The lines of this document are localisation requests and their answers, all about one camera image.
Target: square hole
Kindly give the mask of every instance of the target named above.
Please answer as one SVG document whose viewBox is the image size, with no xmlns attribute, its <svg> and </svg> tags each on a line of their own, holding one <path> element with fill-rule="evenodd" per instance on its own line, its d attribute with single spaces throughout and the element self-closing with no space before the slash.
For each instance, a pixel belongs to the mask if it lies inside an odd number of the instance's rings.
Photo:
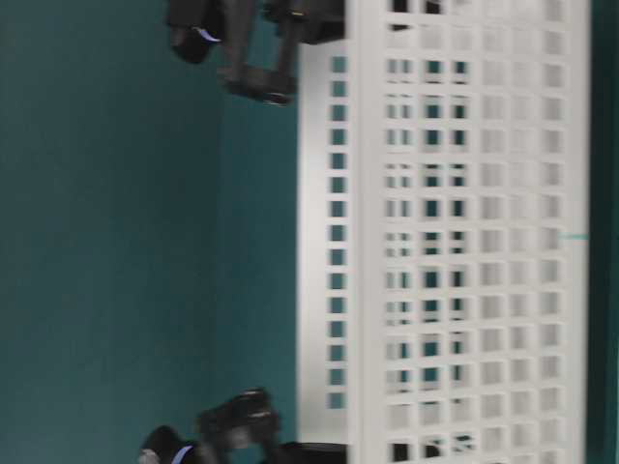
<svg viewBox="0 0 619 464">
<path fill-rule="evenodd" d="M 542 186 L 558 187 L 563 184 L 563 165 L 558 162 L 543 162 L 540 167 Z"/>
<path fill-rule="evenodd" d="M 452 27 L 452 46 L 456 51 L 473 49 L 473 31 L 467 26 Z"/>
<path fill-rule="evenodd" d="M 514 391 L 512 393 L 512 414 L 527 416 L 533 411 L 533 393 L 530 391 Z"/>
<path fill-rule="evenodd" d="M 484 85 L 505 85 L 505 63 L 501 61 L 484 61 Z"/>
<path fill-rule="evenodd" d="M 481 400 L 483 419 L 498 419 L 505 416 L 505 396 L 503 394 L 484 394 Z"/>
<path fill-rule="evenodd" d="M 440 254 L 441 236 L 440 232 L 423 232 L 422 233 L 422 248 L 424 254 L 433 255 Z"/>
<path fill-rule="evenodd" d="M 465 61 L 455 61 L 452 66 L 454 70 L 453 82 L 455 84 L 468 84 L 470 80 L 469 75 L 471 73 L 470 63 Z"/>
<path fill-rule="evenodd" d="M 497 385 L 504 381 L 503 363 L 500 361 L 482 362 L 482 385 Z"/>
<path fill-rule="evenodd" d="M 332 169 L 346 169 L 346 155 L 344 153 L 331 154 Z"/>
<path fill-rule="evenodd" d="M 505 245 L 503 230 L 482 230 L 480 232 L 480 250 L 482 253 L 501 252 Z"/>
<path fill-rule="evenodd" d="M 535 424 L 517 423 L 512 429 L 512 444 L 514 448 L 531 447 L 535 443 Z"/>
<path fill-rule="evenodd" d="M 512 3 L 514 17 L 519 21 L 531 22 L 536 19 L 539 0 L 519 0 Z"/>
<path fill-rule="evenodd" d="M 525 195 L 510 195 L 510 216 L 512 219 L 527 219 L 530 210 L 529 201 Z"/>
<path fill-rule="evenodd" d="M 466 287 L 470 283 L 468 281 L 469 270 L 464 264 L 454 265 L 450 269 L 450 285 L 455 288 Z"/>
<path fill-rule="evenodd" d="M 533 37 L 530 29 L 515 28 L 513 32 L 514 53 L 530 55 L 533 52 Z"/>
<path fill-rule="evenodd" d="M 482 130 L 482 152 L 485 154 L 505 151 L 505 132 L 497 129 Z"/>
<path fill-rule="evenodd" d="M 452 365 L 451 377 L 453 389 L 470 389 L 473 387 L 473 367 L 471 364 Z"/>
<path fill-rule="evenodd" d="M 529 230 L 520 227 L 510 229 L 510 250 L 514 253 L 520 253 L 528 248 Z"/>
<path fill-rule="evenodd" d="M 455 456 L 470 454 L 475 451 L 475 438 L 470 432 L 459 432 L 453 437 L 453 451 Z"/>
<path fill-rule="evenodd" d="M 424 202 L 424 219 L 433 220 L 441 216 L 441 205 L 439 200 L 426 199 Z"/>
<path fill-rule="evenodd" d="M 331 58 L 331 72 L 332 73 L 346 73 L 346 57 L 334 56 Z"/>
<path fill-rule="evenodd" d="M 515 87 L 528 87 L 531 85 L 531 66 L 525 62 L 512 63 L 512 79 Z"/>
<path fill-rule="evenodd" d="M 482 114 L 484 119 L 505 119 L 505 98 L 498 95 L 484 95 L 482 97 Z"/>
<path fill-rule="evenodd" d="M 466 204 L 465 199 L 454 199 L 451 201 L 451 216 L 452 218 L 466 218 Z"/>
<path fill-rule="evenodd" d="M 440 164 L 424 164 L 424 187 L 441 187 L 441 171 Z"/>
<path fill-rule="evenodd" d="M 562 441 L 563 424 L 559 419 L 540 421 L 540 441 L 543 445 L 557 445 Z"/>
<path fill-rule="evenodd" d="M 329 288 L 332 290 L 343 290 L 346 288 L 346 275 L 342 273 L 329 274 Z"/>
<path fill-rule="evenodd" d="M 452 298 L 450 311 L 452 321 L 465 321 L 471 318 L 471 302 L 468 298 Z"/>
<path fill-rule="evenodd" d="M 503 164 L 483 162 L 480 169 L 482 187 L 501 187 L 505 183 L 505 166 Z"/>
<path fill-rule="evenodd" d="M 338 363 L 344 361 L 344 346 L 331 345 L 329 347 L 329 361 Z"/>
<path fill-rule="evenodd" d="M 424 106 L 426 107 L 426 117 L 437 119 L 442 117 L 442 97 L 434 95 L 424 96 Z"/>
<path fill-rule="evenodd" d="M 421 426 L 438 425 L 443 422 L 443 405 L 438 401 L 419 403 L 419 422 Z"/>
<path fill-rule="evenodd" d="M 424 13 L 428 15 L 441 15 L 443 13 L 443 0 L 423 0 L 425 3 Z"/>
<path fill-rule="evenodd" d="M 563 55 L 565 53 L 564 40 L 560 32 L 544 31 L 544 51 L 548 55 Z"/>
<path fill-rule="evenodd" d="M 511 360 L 512 382 L 531 380 L 531 360 Z"/>
<path fill-rule="evenodd" d="M 438 300 L 424 300 L 422 302 L 422 322 L 425 324 L 440 321 L 441 302 Z"/>
<path fill-rule="evenodd" d="M 346 217 L 346 202 L 345 201 L 332 201 L 330 216 L 331 218 L 345 218 Z"/>
<path fill-rule="evenodd" d="M 346 179 L 344 177 L 331 178 L 331 193 L 346 193 Z"/>
<path fill-rule="evenodd" d="M 535 464 L 535 457 L 531 454 L 523 454 L 515 456 L 512 460 L 512 464 Z"/>
<path fill-rule="evenodd" d="M 329 228 L 329 238 L 332 242 L 346 241 L 346 228 L 343 225 L 332 225 Z"/>
<path fill-rule="evenodd" d="M 422 457 L 424 459 L 431 459 L 445 455 L 445 439 L 441 436 L 432 435 L 422 437 L 420 446 Z"/>
<path fill-rule="evenodd" d="M 504 347 L 503 331 L 501 329 L 481 330 L 482 352 L 501 351 Z"/>
<path fill-rule="evenodd" d="M 510 328 L 510 347 L 512 350 L 526 350 L 530 347 L 531 328 L 527 326 Z"/>
<path fill-rule="evenodd" d="M 346 145 L 346 129 L 331 129 L 331 145 Z"/>
<path fill-rule="evenodd" d="M 388 424 L 391 430 L 409 428 L 412 423 L 410 404 L 395 404 L 388 406 Z"/>
<path fill-rule="evenodd" d="M 440 269 L 437 267 L 423 267 L 424 288 L 438 288 L 441 286 Z"/>
<path fill-rule="evenodd" d="M 331 106 L 332 121 L 346 121 L 346 106 L 343 104 L 333 104 Z"/>
<path fill-rule="evenodd" d="M 387 371 L 387 394 L 410 393 L 413 391 L 413 373 L 410 370 Z"/>
<path fill-rule="evenodd" d="M 412 356 L 412 347 L 408 338 L 391 337 L 387 343 L 387 359 L 389 361 L 408 360 Z"/>
<path fill-rule="evenodd" d="M 480 298 L 482 319 L 503 317 L 503 298 L 499 295 L 483 295 Z"/>
<path fill-rule="evenodd" d="M 561 65 L 544 65 L 544 84 L 550 88 L 560 88 L 565 85 L 565 70 Z"/>
<path fill-rule="evenodd" d="M 344 249 L 332 249 L 330 251 L 331 266 L 343 266 L 346 264 L 346 251 Z"/>
<path fill-rule="evenodd" d="M 540 294 L 540 314 L 550 316 L 559 314 L 561 300 L 558 292 L 542 292 Z"/>
<path fill-rule="evenodd" d="M 343 80 L 335 80 L 331 82 L 332 97 L 346 97 L 346 82 Z"/>
<path fill-rule="evenodd" d="M 386 302 L 386 325 L 408 326 L 412 323 L 410 302 Z"/>
<path fill-rule="evenodd" d="M 559 411 L 561 409 L 561 389 L 550 387 L 540 390 L 540 410 L 543 413 Z"/>
<path fill-rule="evenodd" d="M 342 297 L 333 297 L 329 299 L 329 309 L 332 314 L 343 314 L 346 312 L 346 301 Z"/>
<path fill-rule="evenodd" d="M 544 18 L 552 22 L 563 21 L 565 18 L 563 0 L 544 0 Z"/>
<path fill-rule="evenodd" d="M 413 460 L 412 447 L 408 443 L 391 444 L 391 462 L 405 462 Z"/>
<path fill-rule="evenodd" d="M 474 419 L 473 398 L 455 398 L 451 400 L 452 421 L 467 422 Z"/>
<path fill-rule="evenodd" d="M 468 131 L 467 130 L 452 130 L 451 132 L 451 147 L 452 152 L 465 153 L 468 151 Z"/>
<path fill-rule="evenodd" d="M 441 130 L 424 130 L 424 152 L 438 153 L 441 151 L 443 143 L 443 132 Z"/>
<path fill-rule="evenodd" d="M 329 409 L 344 409 L 344 393 L 329 393 Z"/>
<path fill-rule="evenodd" d="M 501 285 L 503 281 L 503 263 L 480 264 L 480 283 L 482 286 Z"/>
<path fill-rule="evenodd" d="M 557 219 L 562 216 L 562 198 L 558 195 L 542 195 L 540 199 L 542 218 Z"/>
<path fill-rule="evenodd" d="M 543 227 L 540 230 L 541 246 L 544 251 L 553 251 L 561 247 L 561 229 L 556 227 Z"/>
<path fill-rule="evenodd" d="M 468 97 L 454 96 L 452 97 L 452 109 L 454 119 L 467 119 L 470 99 Z"/>
<path fill-rule="evenodd" d="M 500 219 L 504 216 L 505 200 L 500 196 L 482 196 L 481 219 Z"/>
<path fill-rule="evenodd" d="M 542 451 L 540 453 L 540 464 L 561 464 L 565 462 L 563 452 L 558 450 Z"/>
<path fill-rule="evenodd" d="M 565 113 L 565 101 L 553 97 L 544 98 L 543 114 L 548 121 L 562 121 Z"/>
<path fill-rule="evenodd" d="M 505 430 L 502 427 L 485 428 L 482 436 L 485 452 L 498 452 L 505 447 Z"/>
<path fill-rule="evenodd" d="M 540 344 L 543 348 L 561 345 L 562 327 L 559 324 L 542 324 L 540 326 Z"/>
<path fill-rule="evenodd" d="M 466 232 L 451 232 L 450 239 L 451 254 L 463 254 L 468 252 L 468 241 Z"/>
<path fill-rule="evenodd" d="M 413 44 L 413 29 L 407 24 L 389 24 L 387 42 L 389 48 L 408 48 Z"/>
<path fill-rule="evenodd" d="M 531 117 L 531 99 L 522 95 L 512 97 L 512 117 L 517 121 L 527 121 Z"/>
<path fill-rule="evenodd" d="M 421 26 L 422 48 L 437 50 L 443 47 L 443 27 L 438 24 L 424 24 Z"/>
<path fill-rule="evenodd" d="M 529 129 L 515 129 L 512 131 L 511 147 L 513 154 L 527 155 L 533 146 L 533 131 Z"/>
<path fill-rule="evenodd" d="M 432 392 L 441 389 L 441 371 L 438 367 L 422 369 L 422 391 Z"/>
<path fill-rule="evenodd" d="M 500 53 L 505 49 L 505 29 L 502 27 L 484 28 L 484 51 Z"/>
<path fill-rule="evenodd" d="M 392 0 L 391 11 L 394 13 L 412 13 L 409 10 L 409 0 Z"/>
<path fill-rule="evenodd" d="M 344 385 L 343 369 L 330 369 L 329 370 L 329 385 Z"/>
<path fill-rule="evenodd" d="M 561 263 L 556 259 L 545 259 L 540 263 L 540 282 L 556 283 L 561 280 Z"/>
<path fill-rule="evenodd" d="M 558 356 L 540 358 L 540 377 L 542 380 L 553 380 L 561 377 L 562 360 Z"/>
<path fill-rule="evenodd" d="M 440 84 L 443 82 L 443 64 L 440 61 L 426 61 L 424 81 L 426 84 Z"/>
<path fill-rule="evenodd" d="M 438 333 L 423 333 L 421 335 L 422 356 L 424 358 L 440 356 L 441 337 Z"/>
<path fill-rule="evenodd" d="M 528 295 L 510 295 L 510 314 L 512 317 L 526 317 L 529 314 Z"/>
<path fill-rule="evenodd" d="M 472 351 L 470 332 L 451 332 L 450 349 L 453 355 L 468 355 Z"/>
<path fill-rule="evenodd" d="M 470 16 L 475 13 L 473 0 L 454 0 L 452 8 L 454 15 Z"/>
<path fill-rule="evenodd" d="M 511 261 L 510 262 L 510 283 L 512 285 L 525 285 L 529 281 L 528 261 Z"/>
<path fill-rule="evenodd" d="M 332 321 L 329 323 L 329 337 L 344 338 L 345 325 L 343 321 Z"/>
</svg>

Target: black mechanical part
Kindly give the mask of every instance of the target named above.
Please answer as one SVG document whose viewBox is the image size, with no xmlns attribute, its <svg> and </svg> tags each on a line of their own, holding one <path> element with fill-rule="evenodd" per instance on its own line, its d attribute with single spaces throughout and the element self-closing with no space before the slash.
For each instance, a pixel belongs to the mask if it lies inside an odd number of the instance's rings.
<svg viewBox="0 0 619 464">
<path fill-rule="evenodd" d="M 345 0 L 266 0 L 264 16 L 277 24 L 280 37 L 272 70 L 247 64 L 256 1 L 170 0 L 167 23 L 172 28 L 172 47 L 185 61 L 200 63 L 220 44 L 226 66 L 219 74 L 229 92 L 284 105 L 297 91 L 292 69 L 299 44 L 343 39 Z"/>
<path fill-rule="evenodd" d="M 172 49 L 188 63 L 202 63 L 215 45 L 225 41 L 221 0 L 172 0 L 167 25 Z M 201 35 L 200 30 L 212 40 Z"/>
</svg>

